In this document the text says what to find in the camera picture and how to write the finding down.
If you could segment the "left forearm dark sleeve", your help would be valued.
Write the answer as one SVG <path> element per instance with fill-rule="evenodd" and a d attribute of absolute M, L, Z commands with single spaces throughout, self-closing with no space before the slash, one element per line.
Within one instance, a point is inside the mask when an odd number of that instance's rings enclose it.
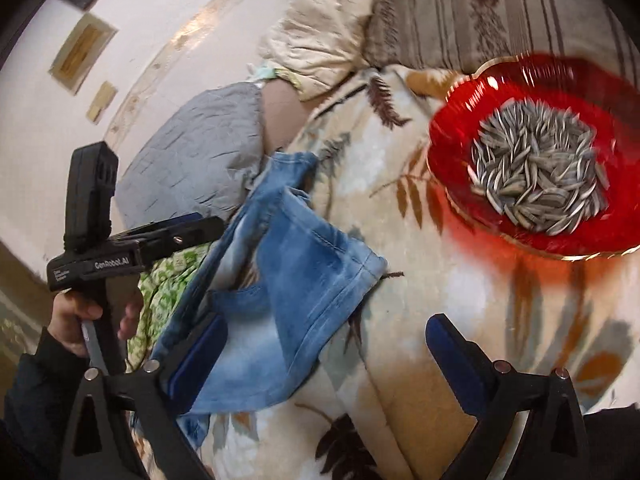
<path fill-rule="evenodd" d="M 43 330 L 37 351 L 18 362 L 4 397 L 1 419 L 1 477 L 56 479 L 75 396 L 88 368 Z"/>

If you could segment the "left hand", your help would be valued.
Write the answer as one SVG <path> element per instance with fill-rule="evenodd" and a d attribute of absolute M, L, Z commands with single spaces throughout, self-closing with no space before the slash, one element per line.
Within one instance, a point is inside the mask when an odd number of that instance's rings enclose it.
<path fill-rule="evenodd" d="M 136 333 L 143 307 L 143 296 L 139 289 L 125 295 L 122 304 L 117 337 L 122 341 L 131 339 Z M 88 351 L 82 336 L 81 323 L 98 320 L 103 311 L 93 300 L 86 298 L 81 292 L 68 290 L 59 292 L 53 299 L 51 321 L 47 327 L 49 334 L 62 347 L 80 358 L 86 358 Z"/>

